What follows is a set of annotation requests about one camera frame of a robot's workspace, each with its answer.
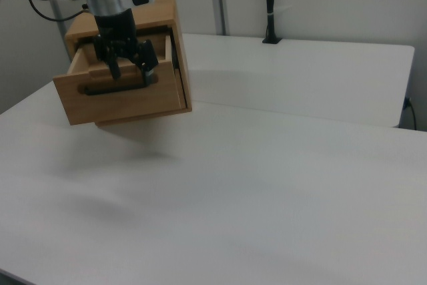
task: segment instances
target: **white tabletop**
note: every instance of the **white tabletop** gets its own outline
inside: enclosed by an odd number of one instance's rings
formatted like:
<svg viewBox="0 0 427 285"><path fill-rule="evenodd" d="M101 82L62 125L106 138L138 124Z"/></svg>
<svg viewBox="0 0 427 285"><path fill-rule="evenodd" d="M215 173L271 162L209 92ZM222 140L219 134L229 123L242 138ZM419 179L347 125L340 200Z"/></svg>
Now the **white tabletop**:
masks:
<svg viewBox="0 0 427 285"><path fill-rule="evenodd" d="M184 35L195 100L354 123L399 124L414 48Z"/></svg>
<svg viewBox="0 0 427 285"><path fill-rule="evenodd" d="M194 103L0 116L0 268L39 285L427 283L427 134Z"/></svg>

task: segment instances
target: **drawer front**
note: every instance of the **drawer front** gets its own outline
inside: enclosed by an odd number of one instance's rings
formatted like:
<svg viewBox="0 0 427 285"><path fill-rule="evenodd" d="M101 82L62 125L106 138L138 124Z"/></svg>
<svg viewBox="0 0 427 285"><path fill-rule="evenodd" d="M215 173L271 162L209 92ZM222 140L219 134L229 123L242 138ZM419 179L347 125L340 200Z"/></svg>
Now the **drawer front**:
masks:
<svg viewBox="0 0 427 285"><path fill-rule="evenodd" d="M167 33L144 36L153 43L159 65L154 69L156 83L142 84L142 75L128 60L118 61L121 77L113 80L108 67L96 58L92 44L82 45L67 75L55 77L58 94L71 125L103 123L131 117L180 110L181 83L177 80Z"/></svg>
<svg viewBox="0 0 427 285"><path fill-rule="evenodd" d="M149 87L100 95L85 93L89 85L105 85L105 80L94 81L89 73L59 76L54 83L71 125L181 109L172 62L160 63L154 72L158 82ZM120 81L126 84L133 79L136 81L128 75Z"/></svg>

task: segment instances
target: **wooden cabinet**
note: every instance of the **wooden cabinet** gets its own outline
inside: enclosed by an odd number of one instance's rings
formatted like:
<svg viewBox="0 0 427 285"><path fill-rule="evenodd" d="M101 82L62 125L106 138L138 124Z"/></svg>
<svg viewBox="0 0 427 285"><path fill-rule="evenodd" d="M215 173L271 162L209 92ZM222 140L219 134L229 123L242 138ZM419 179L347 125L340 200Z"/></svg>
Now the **wooden cabinet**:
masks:
<svg viewBox="0 0 427 285"><path fill-rule="evenodd" d="M159 65L155 83L142 85L141 72L130 61L118 61L121 78L113 80L108 66L96 58L92 44L98 34L92 15L73 22L65 40L73 62L66 75L54 78L71 125L94 122L98 126L191 111L187 61L175 0L133 10L137 36L150 39Z"/></svg>

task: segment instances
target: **black pole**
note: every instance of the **black pole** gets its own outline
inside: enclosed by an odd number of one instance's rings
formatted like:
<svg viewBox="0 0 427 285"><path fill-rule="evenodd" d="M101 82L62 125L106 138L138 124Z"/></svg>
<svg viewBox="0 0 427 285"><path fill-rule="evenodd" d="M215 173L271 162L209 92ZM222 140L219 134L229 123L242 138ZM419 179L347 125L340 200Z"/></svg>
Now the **black pole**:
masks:
<svg viewBox="0 0 427 285"><path fill-rule="evenodd" d="M276 31L274 30L274 0L267 0L267 20L267 34L262 42L277 44L282 38L277 38Z"/></svg>

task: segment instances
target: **wooden drawer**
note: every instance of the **wooden drawer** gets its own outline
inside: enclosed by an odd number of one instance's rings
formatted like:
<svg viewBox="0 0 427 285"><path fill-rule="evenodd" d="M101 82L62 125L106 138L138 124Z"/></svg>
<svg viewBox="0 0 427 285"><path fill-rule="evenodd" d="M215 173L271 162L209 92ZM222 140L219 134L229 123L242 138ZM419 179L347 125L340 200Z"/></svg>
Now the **wooden drawer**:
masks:
<svg viewBox="0 0 427 285"><path fill-rule="evenodd" d="M137 89L132 88L142 85L142 76L130 61L118 61L122 76L115 81L108 66L97 60L92 43L79 46L68 73L53 80L71 125L107 125L186 108L179 71L173 68L170 34L139 40L146 39L153 43L159 65L154 69L155 83Z"/></svg>

